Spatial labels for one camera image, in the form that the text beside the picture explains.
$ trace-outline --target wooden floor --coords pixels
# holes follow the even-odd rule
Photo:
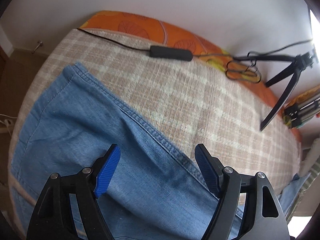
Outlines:
[[[46,57],[18,50],[10,58],[0,57],[0,114],[18,116],[23,98],[45,60]],[[10,139],[9,133],[0,133],[0,210],[12,220],[7,170]]]

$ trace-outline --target jeans seam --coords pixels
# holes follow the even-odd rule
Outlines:
[[[20,160],[20,168],[19,168],[19,171],[17,172],[15,169],[15,171],[17,172],[17,180],[20,180],[21,178],[20,178],[20,171],[21,171],[21,163],[22,163],[22,161],[23,161],[23,159],[24,159],[24,157],[25,157],[25,153],[26,153],[26,150],[27,150],[27,148],[28,148],[28,143],[29,143],[29,141],[30,141],[30,139],[31,139],[31,137],[33,136],[33,134],[36,132],[36,129],[39,127],[39,124],[40,124],[40,122],[41,122],[41,118],[42,118],[42,114],[43,114],[43,112],[45,111],[45,109],[47,108],[47,106],[63,91],[63,90],[65,90],[65,88],[68,86],[68,85],[70,85],[70,83],[71,83],[71,81],[72,81],[72,79],[74,78],[74,76],[76,75],[76,73],[74,73],[69,79],[68,79],[68,82],[66,83],[66,85],[58,92],[58,93],[56,93],[50,100],[49,100],[49,102],[45,105],[45,107],[43,108],[43,110],[41,111],[41,114],[40,114],[40,118],[39,118],[39,122],[38,122],[38,124],[36,125],[36,127],[35,127],[35,129],[33,130],[33,132],[31,133],[31,135],[30,135],[30,137],[28,138],[28,140],[27,140],[27,142],[26,142],[26,147],[25,147],[25,149],[24,149],[24,151],[23,151],[23,154],[22,154],[22,157],[21,157],[21,160]]]
[[[89,75],[91,75],[90,72],[86,71],[83,72],[83,70],[81,68],[79,68],[77,66],[77,64],[72,66],[75,71],[77,72],[78,76],[80,78],[82,78],[85,82],[94,85],[97,89],[100,89],[102,92],[106,93],[107,95],[109,95],[112,98],[112,101],[119,107],[119,109],[126,114],[129,118],[131,118],[133,121],[135,121],[143,130],[145,130],[145,132],[147,132],[151,138],[154,139],[154,141],[156,141],[186,172],[188,172],[198,183],[200,183],[200,185],[202,185],[204,187],[205,190],[207,190],[209,193],[209,189],[207,188],[207,186],[201,182],[199,180],[199,178],[192,173],[192,171],[190,171],[189,169],[187,169],[182,162],[186,163],[187,157],[184,157],[184,153],[179,150],[177,147],[175,147],[174,145],[172,145],[172,143],[170,141],[168,141],[162,134],[161,132],[155,130],[155,128],[152,127],[152,125],[150,123],[148,123],[147,121],[145,121],[142,117],[139,116],[139,114],[132,108],[130,108],[130,106],[128,104],[126,104],[124,101],[122,101],[121,99],[117,98],[115,95],[113,95],[113,93],[111,91],[109,91],[108,89],[106,89],[103,85],[99,84],[96,81],[95,77],[91,77],[86,75],[87,73]],[[177,160],[177,158],[175,156],[172,155],[172,150],[177,151],[178,153],[181,154],[181,156],[183,157],[182,160]],[[189,165],[192,165],[192,168],[194,169],[194,171],[196,171],[196,167],[194,166],[194,164],[192,163],[192,161],[190,160]],[[216,200],[219,200],[215,195],[213,195],[212,193],[210,193],[212,195],[213,198],[215,198]],[[243,213],[239,208],[237,208],[237,212],[236,212],[236,216],[238,216],[240,218],[240,215],[237,214],[238,212]]]

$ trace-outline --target blue gripper pad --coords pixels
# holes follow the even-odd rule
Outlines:
[[[199,147],[199,145],[197,145],[195,148],[195,158],[204,178],[204,181],[207,184],[208,190],[219,198],[221,192],[219,176],[209,163],[207,156]]]
[[[102,166],[100,172],[97,175],[96,187],[93,191],[95,196],[99,198],[103,193],[106,193],[109,183],[116,167],[120,160],[120,147],[117,145],[110,153],[109,158]]]

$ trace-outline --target blue jeans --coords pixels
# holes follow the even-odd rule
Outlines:
[[[37,199],[50,174],[75,174],[112,143],[120,146],[121,158],[98,203],[114,238],[201,239],[218,200],[199,169],[80,63],[67,66],[34,104],[20,132],[11,172]],[[27,230],[33,207],[12,193]],[[71,203],[79,236],[85,237],[73,195]],[[241,217],[238,210],[230,239],[236,237]]]

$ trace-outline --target stitching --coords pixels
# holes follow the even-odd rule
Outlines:
[[[172,143],[170,143],[166,138],[164,138],[164,136],[156,131],[152,126],[151,124],[149,124],[147,121],[143,120],[139,114],[137,114],[133,109],[131,109],[125,102],[119,100],[115,95],[113,95],[111,92],[109,92],[105,87],[101,86],[99,83],[97,83],[97,81],[95,79],[93,79],[91,76],[88,76],[86,75],[86,73],[89,73],[88,71],[86,71],[85,73],[82,71],[82,69],[80,69],[78,66],[77,66],[77,63],[74,65],[75,68],[77,68],[77,73],[79,75],[79,77],[81,79],[83,79],[85,82],[88,82],[88,83],[91,83],[92,85],[96,85],[97,86],[97,89],[100,89],[102,90],[102,92],[105,92],[107,93],[109,96],[112,97],[113,101],[116,103],[116,105],[120,108],[120,110],[126,114],[129,118],[131,118],[133,121],[135,121],[143,130],[145,130],[145,132],[147,132],[151,138],[154,139],[154,141],[156,141],[176,162],[178,162],[180,164],[180,166],[187,172],[189,173],[198,183],[200,183],[200,185],[202,185],[204,187],[205,190],[207,190],[208,192],[210,192],[208,190],[208,188],[206,187],[206,185],[204,185],[203,182],[201,182],[199,180],[199,178],[197,178],[197,176],[195,174],[193,174],[190,170],[188,170],[184,165],[185,164],[189,164],[194,171],[196,171],[196,168],[194,166],[194,164],[190,161],[188,161],[185,157],[184,157],[184,153],[182,151],[180,151],[179,149],[177,149],[174,145],[172,145]],[[161,143],[157,138],[158,137],[160,138],[165,144],[166,146]],[[183,157],[183,159],[181,160],[178,160],[175,156],[172,155],[172,150],[174,150],[175,152],[178,152],[181,154],[181,156]],[[236,211],[236,216],[238,216],[239,218],[240,215],[238,214],[238,212],[240,214],[243,214],[243,212],[237,208],[237,211]]]
[[[132,238],[132,237],[127,237],[127,236],[118,236],[118,237],[115,237],[114,239],[119,239],[119,238],[132,239],[132,240],[141,240],[139,238]]]
[[[19,167],[19,171],[18,171],[18,173],[17,173],[18,179],[20,179],[20,171],[21,171],[21,166],[22,166],[21,163],[22,163],[22,161],[23,161],[23,159],[24,159],[24,157],[25,157],[25,153],[26,153],[26,150],[27,150],[27,148],[28,148],[28,143],[29,143],[31,137],[33,136],[33,134],[36,132],[36,129],[39,127],[39,124],[40,124],[40,122],[41,122],[41,118],[42,118],[42,115],[43,115],[44,111],[46,110],[47,106],[48,106],[63,90],[65,90],[65,88],[66,88],[68,85],[70,85],[70,83],[71,83],[71,81],[73,80],[73,78],[74,78],[75,75],[76,75],[76,73],[74,73],[74,74],[68,79],[68,82],[66,83],[66,85],[65,85],[56,95],[54,95],[54,96],[50,99],[50,101],[46,104],[46,106],[44,107],[44,109],[41,111],[40,118],[39,118],[39,122],[38,122],[37,126],[35,127],[35,129],[33,130],[32,134],[30,135],[28,141],[26,142],[26,147],[25,147],[25,149],[24,149],[24,151],[23,151],[23,155],[22,155],[21,161],[20,161],[20,163],[19,163],[19,164],[20,164],[20,167]]]

